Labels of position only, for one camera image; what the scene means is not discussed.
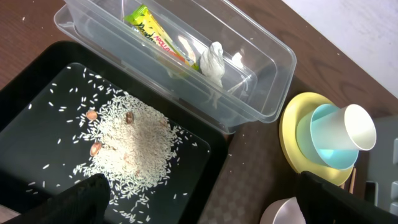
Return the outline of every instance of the stacked cup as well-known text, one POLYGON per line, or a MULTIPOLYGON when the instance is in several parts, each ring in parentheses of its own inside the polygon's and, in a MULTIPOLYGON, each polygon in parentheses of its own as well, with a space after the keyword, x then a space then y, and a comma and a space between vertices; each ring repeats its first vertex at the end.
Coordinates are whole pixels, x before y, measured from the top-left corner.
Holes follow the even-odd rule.
POLYGON ((373 120, 359 105, 320 105, 300 120, 296 133, 307 159, 339 170, 349 169, 359 151, 371 150, 376 143, 373 120))

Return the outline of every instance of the transparent plastic box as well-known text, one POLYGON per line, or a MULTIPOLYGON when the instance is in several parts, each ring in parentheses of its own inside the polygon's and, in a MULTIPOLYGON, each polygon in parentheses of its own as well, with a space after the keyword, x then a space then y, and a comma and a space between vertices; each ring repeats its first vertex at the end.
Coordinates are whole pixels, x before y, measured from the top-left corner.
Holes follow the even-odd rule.
POLYGON ((296 65, 291 49, 258 23, 225 0, 65 0, 66 12, 55 23, 68 35, 97 46, 103 57, 116 58, 175 103, 204 122, 230 134, 249 121, 271 123, 279 116, 296 65), (224 50, 226 73, 223 87, 182 63, 142 36, 125 16, 145 4, 150 12, 191 59, 198 61, 212 42, 224 50), (210 98, 220 98, 214 107, 210 98))

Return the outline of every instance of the yellow snack packet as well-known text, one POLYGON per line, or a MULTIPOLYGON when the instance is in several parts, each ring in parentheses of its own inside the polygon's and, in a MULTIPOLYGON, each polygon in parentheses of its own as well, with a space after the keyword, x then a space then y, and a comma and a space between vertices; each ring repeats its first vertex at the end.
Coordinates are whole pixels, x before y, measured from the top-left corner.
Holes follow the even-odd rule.
POLYGON ((139 32, 151 42, 162 47, 165 51, 180 59, 195 70, 199 69, 199 66, 193 60, 182 53, 166 31, 164 31, 159 23, 157 23, 156 19, 144 4, 124 19, 134 25, 134 27, 136 27, 139 32))

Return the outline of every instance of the wood grain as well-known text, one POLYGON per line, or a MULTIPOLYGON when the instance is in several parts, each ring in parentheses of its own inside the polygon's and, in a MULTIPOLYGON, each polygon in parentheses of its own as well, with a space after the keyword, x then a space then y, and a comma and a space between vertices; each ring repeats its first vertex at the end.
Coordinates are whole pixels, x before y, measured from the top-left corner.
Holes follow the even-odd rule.
MULTIPOLYGON (((351 103, 359 104, 373 118, 398 114, 398 99, 281 0, 231 0, 231 2, 295 52, 297 68, 285 104, 297 93, 315 91, 325 95, 340 107, 351 103)), ((53 15, 64 4, 62 0, 0 1, 0 88, 12 80, 50 44, 68 39, 53 23, 53 15)), ((278 121, 274 124, 256 123, 256 125, 264 129, 268 139, 274 139, 272 147, 267 147, 267 150, 274 151, 278 159, 283 159, 280 157, 280 146, 275 143, 278 141, 277 123, 278 121)), ((238 133, 244 130, 247 135, 250 134, 252 125, 254 124, 242 125, 238 133)), ((244 143, 242 135, 236 134, 230 148, 259 148, 263 144, 259 144, 259 141, 244 143)), ((288 163, 280 164, 282 166, 280 169, 284 172, 290 169, 288 163)), ((360 154, 356 167, 354 194, 363 196, 367 173, 366 154, 360 154)), ((268 183, 271 187, 267 190, 267 194, 262 194, 264 204, 262 208, 254 210, 257 213, 249 215, 255 218, 248 219, 248 223, 258 221, 259 212, 273 200, 290 195, 294 188, 291 184, 294 183, 293 179, 276 178, 280 174, 278 169, 264 172, 272 175, 268 183), (281 184, 284 183, 290 183, 290 188, 281 188, 281 184), (288 194, 283 192, 276 194, 278 189, 284 189, 288 194)))

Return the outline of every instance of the light blue cup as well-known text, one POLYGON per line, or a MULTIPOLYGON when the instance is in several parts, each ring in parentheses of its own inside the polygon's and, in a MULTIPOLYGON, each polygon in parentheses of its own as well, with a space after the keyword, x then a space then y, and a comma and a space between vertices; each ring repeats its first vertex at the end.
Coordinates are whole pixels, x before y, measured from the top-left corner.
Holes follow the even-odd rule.
POLYGON ((304 156, 316 164, 344 170, 350 168, 358 158, 358 150, 333 150, 317 148, 317 140, 312 133, 317 131, 312 122, 334 111, 339 110, 335 105, 324 104, 305 115, 297 126, 296 140, 304 156))

